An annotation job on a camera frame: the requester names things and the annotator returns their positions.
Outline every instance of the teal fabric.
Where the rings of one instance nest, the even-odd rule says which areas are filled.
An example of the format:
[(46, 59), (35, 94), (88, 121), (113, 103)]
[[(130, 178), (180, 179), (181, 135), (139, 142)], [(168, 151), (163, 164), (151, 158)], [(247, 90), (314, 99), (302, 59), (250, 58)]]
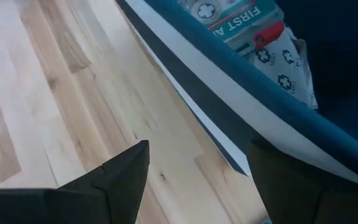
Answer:
[(237, 56), (174, 0), (145, 0), (200, 52), (299, 133), (358, 173), (358, 141)]

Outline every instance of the blue fabric bag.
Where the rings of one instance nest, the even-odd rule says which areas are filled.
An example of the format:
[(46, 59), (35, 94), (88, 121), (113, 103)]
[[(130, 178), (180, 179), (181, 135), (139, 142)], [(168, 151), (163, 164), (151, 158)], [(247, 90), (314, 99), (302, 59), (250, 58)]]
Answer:
[(358, 183), (358, 18), (339, 16), (358, 10), (358, 2), (277, 1), (284, 21), (308, 43), (319, 111), (240, 58), (176, 1), (117, 3), (233, 168), (252, 175), (247, 148), (264, 138)]

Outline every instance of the white trim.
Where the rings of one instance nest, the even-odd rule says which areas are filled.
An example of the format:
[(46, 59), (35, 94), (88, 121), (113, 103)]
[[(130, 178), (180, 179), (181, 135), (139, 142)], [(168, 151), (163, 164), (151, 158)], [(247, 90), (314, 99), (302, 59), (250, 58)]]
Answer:
[(177, 89), (180, 96), (184, 99), (187, 105), (191, 108), (198, 119), (204, 124), (204, 126), (210, 131), (210, 133), (216, 138), (216, 140), (222, 145), (227, 153), (235, 160), (239, 167), (244, 171), (247, 176), (251, 176), (251, 171), (249, 169), (247, 156), (211, 121), (211, 119), (204, 113), (204, 111), (193, 101), (191, 96), (180, 86), (180, 84), (175, 80), (173, 75), (168, 71), (165, 65), (158, 59), (156, 54), (150, 49), (146, 41), (134, 28), (136, 35), (139, 37), (142, 44), (145, 46), (149, 54), (153, 59), (158, 63), (161, 69), (164, 71), (168, 79), (171, 81), (172, 85)]
[(277, 149), (358, 183), (358, 175), (280, 119), (239, 86), (143, 0), (126, 0), (164, 44), (245, 122)]

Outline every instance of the wooden floor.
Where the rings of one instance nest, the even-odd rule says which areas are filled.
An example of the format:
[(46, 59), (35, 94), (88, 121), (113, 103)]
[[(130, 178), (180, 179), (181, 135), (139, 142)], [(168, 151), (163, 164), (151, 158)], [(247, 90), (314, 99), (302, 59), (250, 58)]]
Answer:
[(257, 223), (233, 171), (113, 0), (0, 0), (0, 188), (58, 187), (141, 139), (138, 223)]

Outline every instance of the red tab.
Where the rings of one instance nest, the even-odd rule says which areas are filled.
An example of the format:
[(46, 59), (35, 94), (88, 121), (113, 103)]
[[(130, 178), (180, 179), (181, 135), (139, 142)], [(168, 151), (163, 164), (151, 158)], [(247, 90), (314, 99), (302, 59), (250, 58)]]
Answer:
[(273, 42), (274, 40), (277, 40), (283, 31), (284, 23), (282, 21), (278, 21), (270, 27), (257, 33), (254, 36), (256, 50), (262, 50), (263, 47)]

